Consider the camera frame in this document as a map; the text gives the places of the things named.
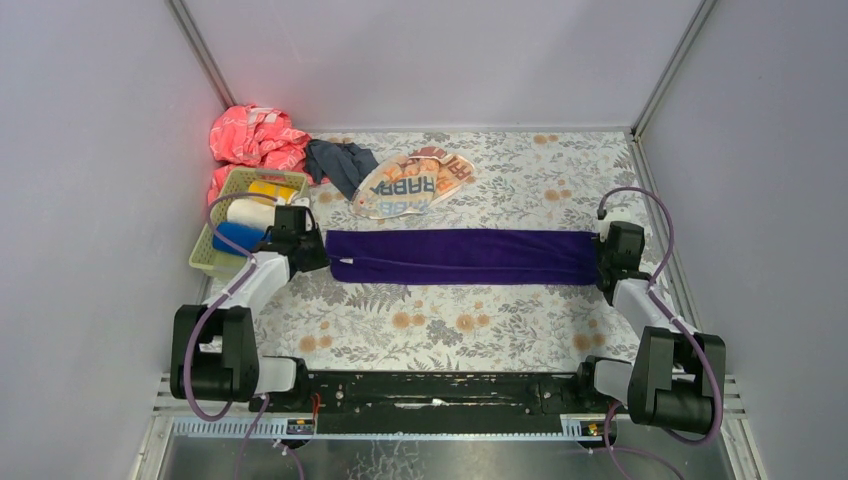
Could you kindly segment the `purple towel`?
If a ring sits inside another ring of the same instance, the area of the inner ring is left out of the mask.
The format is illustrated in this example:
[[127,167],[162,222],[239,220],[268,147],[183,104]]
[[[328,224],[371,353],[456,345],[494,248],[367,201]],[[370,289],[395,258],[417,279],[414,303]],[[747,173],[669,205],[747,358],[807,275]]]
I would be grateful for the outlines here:
[[398,285],[592,285],[585,231],[439,229],[326,234],[334,279]]

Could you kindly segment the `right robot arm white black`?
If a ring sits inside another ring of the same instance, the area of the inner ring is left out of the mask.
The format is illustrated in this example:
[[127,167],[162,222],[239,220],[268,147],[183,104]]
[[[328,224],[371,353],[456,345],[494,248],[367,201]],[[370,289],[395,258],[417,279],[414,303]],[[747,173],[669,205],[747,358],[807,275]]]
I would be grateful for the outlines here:
[[713,439],[723,422],[726,346],[674,313],[640,269],[642,227],[604,221],[593,239],[598,290],[639,336],[634,360],[590,355],[579,366],[584,393],[619,401],[633,422],[689,444]]

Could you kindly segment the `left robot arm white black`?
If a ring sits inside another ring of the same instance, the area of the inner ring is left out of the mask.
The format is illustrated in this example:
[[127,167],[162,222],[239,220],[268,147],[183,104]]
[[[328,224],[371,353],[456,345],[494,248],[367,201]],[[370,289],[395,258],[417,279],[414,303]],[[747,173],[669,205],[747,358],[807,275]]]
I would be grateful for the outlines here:
[[306,373],[304,362],[260,355],[253,320],[296,274],[329,266],[313,213],[302,205],[278,206],[271,225],[250,244],[220,231],[214,237],[245,261],[221,293],[177,310],[172,395],[194,402],[247,402],[257,395],[294,391]]

